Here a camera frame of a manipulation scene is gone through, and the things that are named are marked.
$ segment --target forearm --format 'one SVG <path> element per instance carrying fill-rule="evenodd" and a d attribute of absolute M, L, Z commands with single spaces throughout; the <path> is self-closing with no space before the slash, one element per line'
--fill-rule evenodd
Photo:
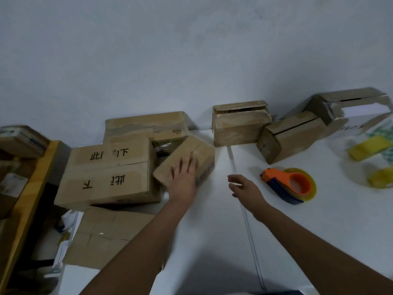
<path fill-rule="evenodd" d="M 268 205 L 255 218 L 288 251 L 320 294 L 388 294 L 393 282 Z"/>
<path fill-rule="evenodd" d="M 188 203 L 169 201 L 101 272 L 82 295 L 149 294 Z"/>

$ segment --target person's right arm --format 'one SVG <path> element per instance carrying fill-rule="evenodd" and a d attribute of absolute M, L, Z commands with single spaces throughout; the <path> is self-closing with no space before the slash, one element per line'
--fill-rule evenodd
<path fill-rule="evenodd" d="M 252 181 L 242 175 L 229 175 L 228 181 L 233 196 L 267 226 L 321 295 L 393 294 L 393 281 L 270 206 Z"/>

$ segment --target person's left hand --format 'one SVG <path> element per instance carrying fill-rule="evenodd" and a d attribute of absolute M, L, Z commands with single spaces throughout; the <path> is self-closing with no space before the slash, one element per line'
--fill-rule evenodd
<path fill-rule="evenodd" d="M 194 200 L 197 187 L 195 186 L 195 169 L 197 160 L 187 155 L 184 161 L 179 160 L 176 168 L 169 173 L 169 200 L 190 205 Z"/>

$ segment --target table surface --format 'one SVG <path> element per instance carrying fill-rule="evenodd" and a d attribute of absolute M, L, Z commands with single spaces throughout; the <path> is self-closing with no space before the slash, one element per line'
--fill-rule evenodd
<path fill-rule="evenodd" d="M 213 144 L 211 130 L 191 133 Z M 262 290 L 242 206 L 228 189 L 227 175 L 232 173 L 228 150 L 226 147 L 216 148 L 215 155 L 215 169 L 199 188 L 194 203 L 179 223 L 170 257 L 156 277 L 150 292 L 152 295 Z M 167 199 L 165 193 L 161 203 L 139 206 L 130 211 L 157 213 Z M 65 265 L 54 293 L 79 294 L 98 272 Z"/>
<path fill-rule="evenodd" d="M 16 227 L 8 263 L 0 283 L 0 294 L 3 294 L 19 258 L 27 232 L 33 220 L 38 201 L 50 175 L 59 141 L 51 141 L 43 157 L 37 159 L 32 176 L 19 196 L 10 216 L 10 226 Z"/>
<path fill-rule="evenodd" d="M 367 175 L 388 164 L 380 154 L 355 162 L 346 153 L 346 149 L 365 139 L 357 136 L 319 140 L 308 150 L 271 166 L 255 144 L 236 145 L 231 150 L 236 173 L 253 180 L 268 203 L 335 247 L 393 278 L 392 189 L 372 188 L 366 180 Z M 317 184 L 317 195 L 296 206 L 284 202 L 260 179 L 267 168 L 305 170 Z M 270 231 L 247 213 L 265 287 L 279 291 L 310 285 Z"/>

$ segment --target person's left arm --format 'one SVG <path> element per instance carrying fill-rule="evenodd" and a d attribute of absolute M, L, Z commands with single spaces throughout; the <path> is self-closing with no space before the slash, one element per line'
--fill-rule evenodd
<path fill-rule="evenodd" d="M 170 173 L 169 201 L 84 288 L 81 295 L 149 294 L 175 229 L 195 193 L 196 160 L 191 156 Z"/>

